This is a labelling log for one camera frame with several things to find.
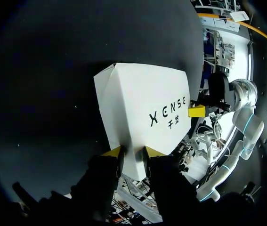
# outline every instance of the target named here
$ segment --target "paper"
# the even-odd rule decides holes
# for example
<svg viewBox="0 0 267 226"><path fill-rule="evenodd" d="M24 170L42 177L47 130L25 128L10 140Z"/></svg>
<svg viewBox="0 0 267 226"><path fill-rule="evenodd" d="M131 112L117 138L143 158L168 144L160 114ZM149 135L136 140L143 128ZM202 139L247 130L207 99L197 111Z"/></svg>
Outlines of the paper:
<svg viewBox="0 0 267 226"><path fill-rule="evenodd" d="M246 12L244 12L244 11L232 12L232 13L230 13L230 15L235 22L245 21L245 20L250 19L248 17L248 15L246 14Z"/></svg>
<svg viewBox="0 0 267 226"><path fill-rule="evenodd" d="M99 110L111 149L124 145L123 173L146 177L141 149L170 154L191 127L189 86L183 71L119 64L94 77Z"/></svg>
<svg viewBox="0 0 267 226"><path fill-rule="evenodd" d="M226 21L224 19L217 19L214 18L215 26L223 29L227 29L233 32L239 32L240 24L232 22L232 21Z"/></svg>
<svg viewBox="0 0 267 226"><path fill-rule="evenodd" d="M210 17L202 16L202 17L200 17L200 20L201 20L201 23L202 23L204 26L215 27L214 18L210 18Z"/></svg>

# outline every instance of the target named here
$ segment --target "wire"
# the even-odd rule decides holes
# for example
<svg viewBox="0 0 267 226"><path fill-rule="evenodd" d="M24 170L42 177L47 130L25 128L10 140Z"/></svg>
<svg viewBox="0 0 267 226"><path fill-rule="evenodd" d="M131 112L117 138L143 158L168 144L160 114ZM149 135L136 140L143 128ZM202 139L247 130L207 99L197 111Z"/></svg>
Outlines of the wire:
<svg viewBox="0 0 267 226"><path fill-rule="evenodd" d="M215 136L215 137L217 137L217 136L216 136L216 125L217 125L217 122L218 122L219 119L221 119L221 117L222 117L223 115L224 115L224 114L221 114L220 116L218 116L218 118L216 119L215 124L214 124L214 126L213 126L213 133L214 133L214 136Z"/></svg>
<svg viewBox="0 0 267 226"><path fill-rule="evenodd" d="M127 184L127 188L128 188L128 191L129 191L129 193L132 195L132 193L131 193L131 191L130 191L130 189L129 189L129 186L128 186L128 183L127 183L127 180L124 178L124 180L125 180L125 182L126 182L126 184Z"/></svg>
<svg viewBox="0 0 267 226"><path fill-rule="evenodd" d="M231 155L231 150L228 148L228 146L223 143L221 140L219 140L219 142L228 150L228 155Z"/></svg>

